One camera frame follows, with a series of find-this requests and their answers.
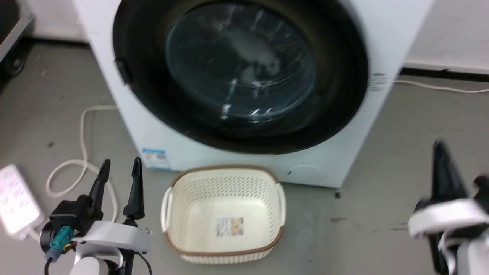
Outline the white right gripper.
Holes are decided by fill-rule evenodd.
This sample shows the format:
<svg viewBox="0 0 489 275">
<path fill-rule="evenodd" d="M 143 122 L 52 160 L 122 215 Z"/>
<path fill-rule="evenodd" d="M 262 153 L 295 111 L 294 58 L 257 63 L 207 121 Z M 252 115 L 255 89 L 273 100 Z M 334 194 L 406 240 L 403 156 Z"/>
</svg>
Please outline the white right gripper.
<svg viewBox="0 0 489 275">
<path fill-rule="evenodd" d="M 488 225 L 489 176 L 477 176 L 474 185 L 478 188 L 477 193 L 473 199 L 468 199 L 468 192 L 449 147 L 444 140 L 437 139 L 433 144 L 431 200 L 440 203 L 411 215 L 408 221 L 409 236 L 420 238 L 446 230 Z"/>
</svg>

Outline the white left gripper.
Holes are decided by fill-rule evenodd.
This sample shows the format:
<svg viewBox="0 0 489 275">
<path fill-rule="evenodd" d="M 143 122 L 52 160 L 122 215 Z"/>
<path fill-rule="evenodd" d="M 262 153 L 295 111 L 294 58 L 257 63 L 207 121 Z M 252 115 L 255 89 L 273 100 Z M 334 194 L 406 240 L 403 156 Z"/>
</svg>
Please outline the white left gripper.
<svg viewBox="0 0 489 275">
<path fill-rule="evenodd" d="M 150 252 L 152 237 L 147 230 L 121 223 L 101 221 L 104 216 L 102 203 L 105 184 L 109 180 L 110 167 L 111 160 L 105 159 L 89 193 L 93 201 L 91 217 L 95 222 L 84 236 L 77 237 L 76 240 L 106 247 L 131 249 L 135 252 Z M 123 209 L 126 221 L 136 221 L 145 217 L 142 160 L 139 157 L 134 159 L 131 176 L 133 179 L 131 191 L 128 203 Z"/>
</svg>

